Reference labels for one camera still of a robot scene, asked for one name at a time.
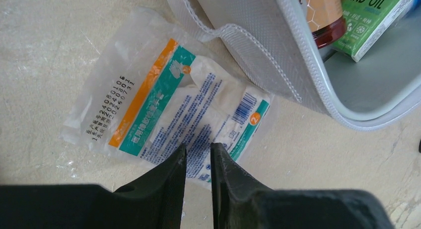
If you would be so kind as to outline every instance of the black object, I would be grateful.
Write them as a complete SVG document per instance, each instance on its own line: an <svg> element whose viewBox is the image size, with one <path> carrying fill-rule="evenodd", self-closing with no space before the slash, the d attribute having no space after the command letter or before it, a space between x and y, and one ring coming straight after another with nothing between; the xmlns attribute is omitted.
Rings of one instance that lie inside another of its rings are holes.
<svg viewBox="0 0 421 229"><path fill-rule="evenodd" d="M114 193L98 185L1 186L1 228L180 228L186 148ZM384 209L359 190L278 190L211 145L215 229L388 229Z"/></svg>

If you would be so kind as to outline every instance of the red object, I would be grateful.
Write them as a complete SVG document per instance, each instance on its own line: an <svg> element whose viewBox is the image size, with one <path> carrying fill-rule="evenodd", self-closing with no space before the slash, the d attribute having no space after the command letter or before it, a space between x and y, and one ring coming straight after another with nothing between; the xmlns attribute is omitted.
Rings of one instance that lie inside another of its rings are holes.
<svg viewBox="0 0 421 229"><path fill-rule="evenodd" d="M341 38L347 31L345 19L341 16L332 24L313 32L314 41L319 49L330 45Z"/></svg>

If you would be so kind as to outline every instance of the brown bottle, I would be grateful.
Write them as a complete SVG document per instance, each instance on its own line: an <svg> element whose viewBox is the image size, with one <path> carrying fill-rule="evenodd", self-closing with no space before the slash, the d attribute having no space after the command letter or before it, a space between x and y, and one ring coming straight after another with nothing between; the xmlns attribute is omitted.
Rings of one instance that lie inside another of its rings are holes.
<svg viewBox="0 0 421 229"><path fill-rule="evenodd" d="M341 0L299 0L307 3L307 23L317 47L323 48L346 32Z"/></svg>

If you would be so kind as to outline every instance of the beige surface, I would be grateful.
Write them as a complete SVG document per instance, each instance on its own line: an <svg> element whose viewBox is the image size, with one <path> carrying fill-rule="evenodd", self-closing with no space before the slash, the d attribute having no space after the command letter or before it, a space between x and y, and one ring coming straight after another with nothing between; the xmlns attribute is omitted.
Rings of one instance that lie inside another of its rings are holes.
<svg viewBox="0 0 421 229"><path fill-rule="evenodd" d="M99 52L135 6L173 20L165 0L0 0L0 183L100 183L145 169L58 139ZM208 46L235 65L219 41ZM281 101L279 119L242 164L272 188L359 188L397 228L421 228L421 109L384 130L348 130ZM188 184L182 228L211 228L211 193Z"/></svg>

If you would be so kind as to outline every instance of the teal stripe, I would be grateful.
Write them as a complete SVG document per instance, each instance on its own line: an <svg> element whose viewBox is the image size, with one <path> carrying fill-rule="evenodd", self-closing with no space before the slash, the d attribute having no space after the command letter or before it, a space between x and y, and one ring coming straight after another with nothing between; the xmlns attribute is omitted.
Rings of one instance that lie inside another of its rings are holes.
<svg viewBox="0 0 421 229"><path fill-rule="evenodd" d="M264 117L267 109L269 108L269 103L265 100L262 100L259 107L257 108L256 112L260 113L262 118ZM233 160L237 160L240 157L241 152L243 152L244 148L246 147L247 142L255 133L259 124L251 125L250 123L247 125L246 129L244 130L243 134L241 135L240 139L238 140L235 147L229 153Z"/></svg>
<svg viewBox="0 0 421 229"><path fill-rule="evenodd" d="M159 117L183 79L183 66L190 66L195 55L178 46L151 89L120 150L138 156Z"/></svg>

